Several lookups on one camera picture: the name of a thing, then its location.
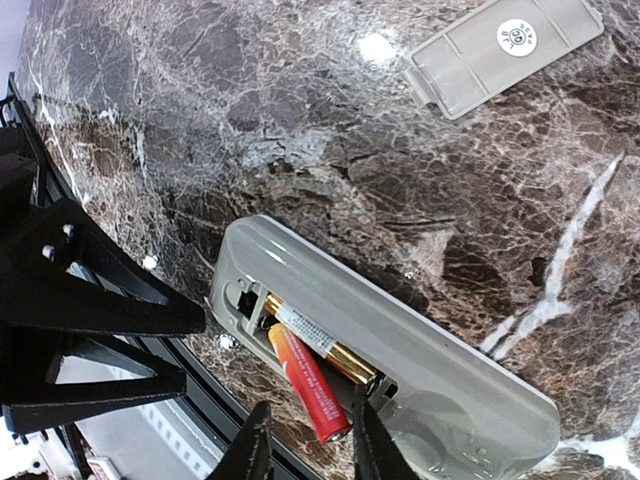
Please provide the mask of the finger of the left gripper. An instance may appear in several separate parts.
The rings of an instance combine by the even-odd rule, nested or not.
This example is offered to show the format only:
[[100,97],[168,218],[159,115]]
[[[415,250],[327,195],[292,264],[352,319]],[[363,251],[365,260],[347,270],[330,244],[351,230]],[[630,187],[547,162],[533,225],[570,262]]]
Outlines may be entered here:
[[74,201],[1,209],[1,320],[88,335],[175,337],[203,309],[139,266]]
[[[60,383],[60,371],[69,358],[90,363],[95,372],[112,367],[131,376],[83,376]],[[1,328],[1,417],[13,433],[34,433],[170,400],[186,390],[181,368],[116,337]]]

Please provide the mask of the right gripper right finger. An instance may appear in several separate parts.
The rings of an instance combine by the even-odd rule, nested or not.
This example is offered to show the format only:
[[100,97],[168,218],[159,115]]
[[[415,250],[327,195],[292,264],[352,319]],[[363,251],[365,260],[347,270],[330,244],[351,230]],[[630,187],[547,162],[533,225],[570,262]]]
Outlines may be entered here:
[[355,387],[352,419],[356,479],[419,479],[369,403],[363,386]]

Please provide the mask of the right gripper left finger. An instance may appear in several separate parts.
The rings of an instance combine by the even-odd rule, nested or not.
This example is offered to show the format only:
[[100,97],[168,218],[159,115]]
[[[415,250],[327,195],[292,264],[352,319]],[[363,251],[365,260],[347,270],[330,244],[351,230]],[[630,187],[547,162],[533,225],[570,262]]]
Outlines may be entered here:
[[271,406],[258,402],[207,480],[272,480]]

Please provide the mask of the white remote control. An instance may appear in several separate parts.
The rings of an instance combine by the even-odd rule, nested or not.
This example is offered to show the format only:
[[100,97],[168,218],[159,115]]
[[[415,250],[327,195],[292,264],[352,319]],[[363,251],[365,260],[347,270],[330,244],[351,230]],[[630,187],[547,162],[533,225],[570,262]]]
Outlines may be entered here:
[[[223,237],[209,305],[280,373],[267,337],[280,323],[265,310],[270,293],[380,372],[363,385],[367,398],[419,476],[515,479],[557,446],[559,413],[544,394],[276,220],[236,220]],[[350,409],[359,384],[306,347]]]

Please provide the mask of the red battery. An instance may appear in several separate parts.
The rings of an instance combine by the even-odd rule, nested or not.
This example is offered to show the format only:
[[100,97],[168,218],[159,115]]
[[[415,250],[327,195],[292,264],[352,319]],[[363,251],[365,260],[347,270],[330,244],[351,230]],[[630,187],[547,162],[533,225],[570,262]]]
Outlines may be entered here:
[[319,442],[336,441],[346,435],[351,425],[345,411],[305,344],[280,323],[270,328],[268,339]]

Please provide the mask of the brown battery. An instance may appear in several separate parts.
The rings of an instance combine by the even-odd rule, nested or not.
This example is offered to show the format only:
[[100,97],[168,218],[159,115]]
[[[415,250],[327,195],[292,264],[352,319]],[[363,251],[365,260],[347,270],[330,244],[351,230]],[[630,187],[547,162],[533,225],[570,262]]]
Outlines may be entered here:
[[378,379],[380,372],[375,367],[314,324],[290,302],[270,293],[265,300],[265,310],[354,383],[369,387]]

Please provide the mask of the grey battery cover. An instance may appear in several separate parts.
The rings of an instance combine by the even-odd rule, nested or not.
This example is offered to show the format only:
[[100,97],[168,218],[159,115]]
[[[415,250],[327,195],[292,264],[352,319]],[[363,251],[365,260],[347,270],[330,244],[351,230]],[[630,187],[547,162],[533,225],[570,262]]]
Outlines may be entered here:
[[586,1],[487,1],[411,51],[403,77],[456,120],[603,31]]

